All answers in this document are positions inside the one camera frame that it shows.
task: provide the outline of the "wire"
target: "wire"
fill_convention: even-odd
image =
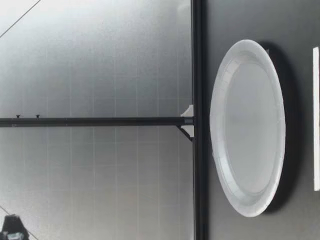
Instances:
[[[40,1],[42,0],[38,0],[35,4],[33,4],[24,14],[22,14],[21,17],[19,17],[7,30],[5,30],[1,35],[0,35],[0,39],[3,37],[3,35],[5,35],[10,29],[12,29],[14,27],[14,25],[16,25],[28,12],[31,11],[31,9],[33,9],[38,3],[40,3]]]
[[[0,209],[3,210],[6,214],[11,215],[3,206],[0,205]],[[40,240],[37,238],[32,232],[30,232],[28,229],[25,229],[35,240]]]

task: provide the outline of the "metal frame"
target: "metal frame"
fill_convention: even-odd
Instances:
[[[94,126],[183,126],[193,125],[193,117],[71,117],[0,118],[7,127],[94,127]]]
[[[192,26],[192,82],[194,109],[193,139],[193,195],[194,195],[194,239],[208,239],[207,225],[207,166],[205,162],[203,126],[203,85],[202,85],[202,0],[191,0]]]

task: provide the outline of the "gray background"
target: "gray background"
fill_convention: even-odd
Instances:
[[[283,193],[282,204],[269,213],[245,218],[233,210],[223,193],[211,157],[211,143],[208,142],[210,240],[319,238],[319,193],[313,191],[312,102],[312,49],[320,45],[319,13],[317,0],[203,1],[205,124],[208,126],[209,104],[220,62],[235,42],[252,39],[273,46],[270,53],[276,63],[285,60],[278,70],[285,93],[287,141],[291,143],[286,147],[285,168],[280,180],[285,187],[277,192],[277,196]],[[286,92],[290,88],[295,91],[291,91],[291,98],[287,98]]]
[[[0,32],[35,2],[2,1]],[[0,117],[178,116],[190,1],[42,0],[0,56]],[[0,171],[0,204],[40,240],[193,239],[192,144],[176,127],[2,128]]]

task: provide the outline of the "plate rim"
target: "plate rim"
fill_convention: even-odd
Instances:
[[[231,62],[231,60],[234,59],[232,56],[234,54],[243,52],[244,50],[246,52],[251,52],[252,54],[256,55],[257,58],[258,57],[261,58],[261,62],[263,63],[262,66],[264,70],[267,70],[268,73],[271,74],[272,77],[269,77],[269,80],[271,80],[273,94],[276,96],[275,97],[275,100],[277,100],[276,110],[277,110],[277,115],[279,117],[278,119],[279,127],[278,127],[278,134],[277,134],[277,140],[279,140],[279,144],[277,148],[277,155],[275,156],[275,162],[272,169],[272,173],[267,186],[261,192],[258,193],[257,196],[259,196],[259,198],[257,198],[257,201],[251,205],[243,203],[231,190],[230,186],[231,184],[234,184],[234,183],[232,183],[231,181],[229,182],[227,181],[225,177],[226,173],[222,166],[222,161],[220,160],[222,158],[226,158],[225,161],[229,162],[229,160],[227,159],[228,158],[227,156],[221,157],[220,155],[221,147],[219,147],[219,145],[220,146],[223,145],[223,148],[225,149],[225,144],[219,143],[220,142],[219,140],[221,138],[219,138],[219,134],[216,133],[216,132],[219,132],[219,131],[216,131],[216,129],[218,129],[219,127],[220,128],[223,127],[218,123],[220,117],[219,117],[219,114],[216,114],[216,112],[221,107],[217,107],[217,106],[224,105],[224,104],[221,104],[221,97],[218,98],[217,96],[219,94],[219,90],[221,89],[222,83],[224,83],[223,87],[225,87],[225,90],[228,90],[228,86],[230,85],[230,84],[226,85],[225,81],[222,80],[225,74],[225,69],[229,66],[229,63]],[[212,90],[209,123],[210,123],[210,136],[211,136],[211,144],[212,144],[212,156],[215,161],[220,184],[223,188],[223,191],[228,201],[238,213],[240,213],[245,217],[255,217],[260,215],[270,205],[272,199],[274,198],[274,195],[276,194],[276,191],[279,185],[282,168],[283,168],[284,156],[285,156],[286,121],[285,121],[283,95],[282,95],[277,71],[266,50],[257,42],[249,39],[240,40],[236,42],[223,57],[223,60],[221,61],[221,64],[219,66],[219,69],[214,81],[214,87]]]

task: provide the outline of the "white paper plate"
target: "white paper plate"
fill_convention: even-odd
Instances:
[[[243,216],[261,214],[279,184],[286,122],[277,72],[255,41],[237,42],[222,60],[211,99],[210,134],[227,199]]]

